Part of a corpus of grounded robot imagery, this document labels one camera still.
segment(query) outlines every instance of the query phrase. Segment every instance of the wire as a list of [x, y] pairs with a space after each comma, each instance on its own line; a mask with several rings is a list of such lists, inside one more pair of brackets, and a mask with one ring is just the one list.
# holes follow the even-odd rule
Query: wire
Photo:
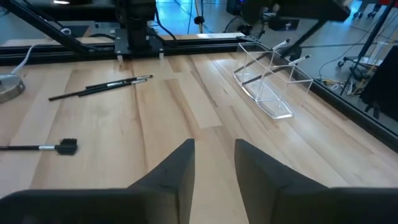
[[174, 36], [168, 29], [166, 29], [166, 28], [162, 25], [162, 23], [160, 23], [159, 12], [157, 11], [157, 7], [155, 7], [155, 15], [156, 15], [156, 20], [157, 20], [158, 25], [159, 25], [164, 31], [166, 31], [166, 33], [168, 33], [168, 34], [173, 38], [173, 40], [175, 41], [175, 44], [177, 44], [177, 38], [175, 38], [175, 36]]
[[26, 64], [27, 60], [29, 59], [29, 56], [30, 56], [31, 51], [33, 50], [34, 47], [36, 47], [36, 46], [38, 46], [38, 45], [46, 45], [46, 44], [34, 44], [34, 45], [30, 46], [29, 50], [28, 50], [27, 53], [26, 53], [25, 59], [24, 59], [16, 68], [14, 68], [14, 69], [11, 71], [12, 74], [16, 74], [16, 73]]
[[111, 40], [115, 40], [115, 38], [108, 34], [91, 34], [89, 37], [105, 37]]
[[232, 18], [232, 19], [228, 22], [228, 24], [225, 26], [224, 32], [226, 32], [228, 26], [231, 25], [231, 23], [232, 23], [233, 21], [235, 21], [235, 19], [237, 19], [237, 18], [239, 18], [239, 16], [235, 16], [234, 18]]
[[[197, 10], [197, 16], [199, 16], [199, 10], [198, 10], [198, 3], [195, 0], [195, 9]], [[199, 32], [202, 34], [203, 33], [203, 26], [202, 24], [199, 24]]]
[[207, 30], [207, 32], [209, 32], [209, 33], [211, 33], [211, 34], [214, 34], [214, 32], [211, 31], [211, 30], [209, 29], [209, 27], [207, 27], [207, 26], [204, 25], [204, 24], [202, 24], [202, 26], [203, 26], [203, 28], [205, 28], [205, 30]]
[[[361, 42], [361, 41], [366, 37], [366, 34], [368, 34], [368, 32], [373, 28], [374, 25], [376, 25], [376, 22], [374, 22], [374, 23], [370, 26], [370, 28], [369, 28], [368, 31], [365, 33], [365, 35], [363, 35], [363, 37], [360, 38], [360, 40], [357, 41], [356, 44], [358, 44], [359, 42]], [[347, 49], [347, 50], [346, 50], [344, 53], [342, 53], [339, 57], [337, 57], [337, 58], [335, 58], [335, 59], [333, 59], [333, 60], [330, 60], [330, 61], [324, 63], [324, 64], [319, 68], [318, 73], [319, 73], [319, 78], [320, 78], [321, 81], [323, 80], [323, 77], [322, 77], [322, 74], [321, 74], [321, 71], [322, 71], [323, 67], [324, 67], [325, 65], [328, 65], [329, 63], [332, 63], [332, 62], [335, 62], [335, 61], [339, 60], [342, 56], [344, 56], [344, 55], [345, 55], [349, 50], [351, 50], [354, 46], [355, 46], [355, 45], [352, 45], [349, 49]]]
[[205, 6], [203, 4], [203, 0], [200, 0], [200, 9], [201, 9], [201, 16], [204, 17]]
[[188, 22], [187, 34], [189, 34], [189, 28], [191, 27], [193, 1], [196, 1], [196, 0], [191, 0], [191, 11], [189, 12], [189, 22]]

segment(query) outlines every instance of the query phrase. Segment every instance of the wooden tabletop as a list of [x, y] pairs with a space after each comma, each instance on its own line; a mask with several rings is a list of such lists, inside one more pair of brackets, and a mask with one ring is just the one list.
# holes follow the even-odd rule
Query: wooden tabletop
[[[240, 89], [233, 67], [231, 54], [24, 67], [26, 91], [0, 105], [0, 144], [77, 138], [79, 151], [0, 153], [0, 195], [127, 187], [188, 138], [196, 144], [191, 223], [248, 222], [234, 171], [236, 138], [330, 187], [398, 186], [398, 155], [328, 103], [309, 93], [301, 113], [275, 122]], [[148, 74], [154, 77], [136, 86], [48, 101]]]

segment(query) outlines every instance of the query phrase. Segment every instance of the clear acrylic box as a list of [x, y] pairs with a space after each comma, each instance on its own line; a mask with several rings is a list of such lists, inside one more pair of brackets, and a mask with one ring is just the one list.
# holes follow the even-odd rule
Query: clear acrylic box
[[310, 76], [260, 43], [239, 43], [235, 58], [233, 75], [260, 108], [274, 119], [294, 116], [312, 85]]

